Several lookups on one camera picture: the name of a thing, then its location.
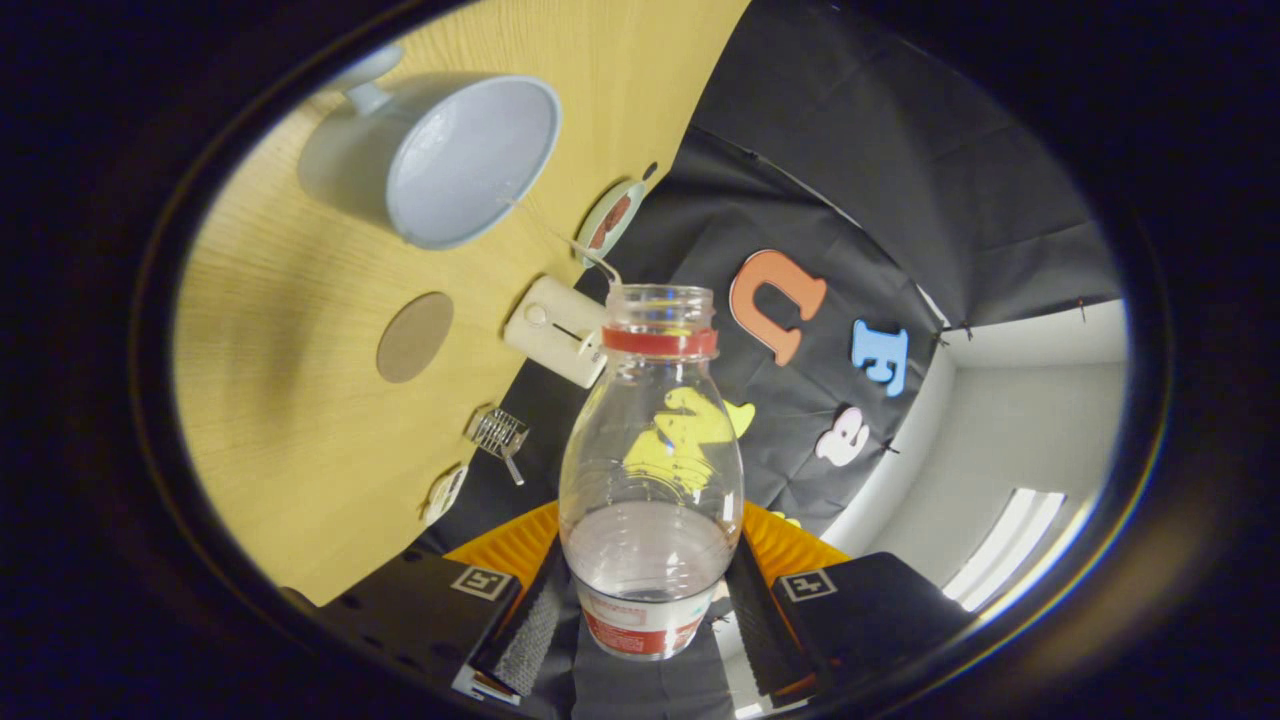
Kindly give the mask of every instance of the bottle label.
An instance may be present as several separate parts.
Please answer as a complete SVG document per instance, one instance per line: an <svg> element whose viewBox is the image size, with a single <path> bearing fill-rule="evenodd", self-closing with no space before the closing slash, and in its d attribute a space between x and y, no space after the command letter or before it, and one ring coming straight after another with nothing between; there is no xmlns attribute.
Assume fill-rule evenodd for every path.
<svg viewBox="0 0 1280 720"><path fill-rule="evenodd" d="M586 626L600 644L628 655L673 655L694 639L716 585L671 602L634 602L577 583Z"/></svg>

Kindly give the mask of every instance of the round cork coaster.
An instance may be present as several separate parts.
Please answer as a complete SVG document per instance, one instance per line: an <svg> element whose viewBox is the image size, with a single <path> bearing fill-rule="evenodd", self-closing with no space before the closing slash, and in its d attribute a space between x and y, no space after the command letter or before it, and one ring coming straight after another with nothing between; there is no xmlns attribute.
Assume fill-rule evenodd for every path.
<svg viewBox="0 0 1280 720"><path fill-rule="evenodd" d="M453 324L453 301L431 292L410 301L392 318L378 343L378 373L389 383L419 375L439 352Z"/></svg>

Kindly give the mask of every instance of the wooden table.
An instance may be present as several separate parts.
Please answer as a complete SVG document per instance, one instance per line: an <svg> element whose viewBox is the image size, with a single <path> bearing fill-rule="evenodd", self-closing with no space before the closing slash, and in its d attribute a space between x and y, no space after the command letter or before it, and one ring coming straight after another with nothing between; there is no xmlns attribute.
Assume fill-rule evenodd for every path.
<svg viewBox="0 0 1280 720"><path fill-rule="evenodd" d="M385 79L442 70L531 74L564 124L526 204L572 237L613 182L666 173L746 0L488 0L402 38ZM529 213L429 252L306 196L303 142L344 100L285 117L230 178L201 228L174 334L177 401L210 501L262 571L325 603L403 550L419 506L466 462L471 411L524 363L500 328L539 274L582 272ZM375 352L426 292L453 299L433 364L402 384Z"/></svg>

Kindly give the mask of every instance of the clear plastic bottle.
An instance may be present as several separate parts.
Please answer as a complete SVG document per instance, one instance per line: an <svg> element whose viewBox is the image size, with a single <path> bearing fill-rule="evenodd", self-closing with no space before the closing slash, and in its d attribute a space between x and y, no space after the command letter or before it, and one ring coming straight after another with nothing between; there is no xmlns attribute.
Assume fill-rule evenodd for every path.
<svg viewBox="0 0 1280 720"><path fill-rule="evenodd" d="M559 532L596 643L664 660L687 647L741 533L742 457L719 391L712 292L614 284L609 365L573 425Z"/></svg>

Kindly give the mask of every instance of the white mug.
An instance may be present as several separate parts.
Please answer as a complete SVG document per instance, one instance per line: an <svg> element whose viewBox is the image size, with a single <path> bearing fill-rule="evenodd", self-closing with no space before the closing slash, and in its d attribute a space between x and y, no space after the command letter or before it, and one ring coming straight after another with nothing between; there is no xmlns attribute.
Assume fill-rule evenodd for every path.
<svg viewBox="0 0 1280 720"><path fill-rule="evenodd" d="M538 78L429 73L388 90L348 90L351 102L307 140L298 178L312 197L426 250L502 220L559 136L559 99Z"/></svg>

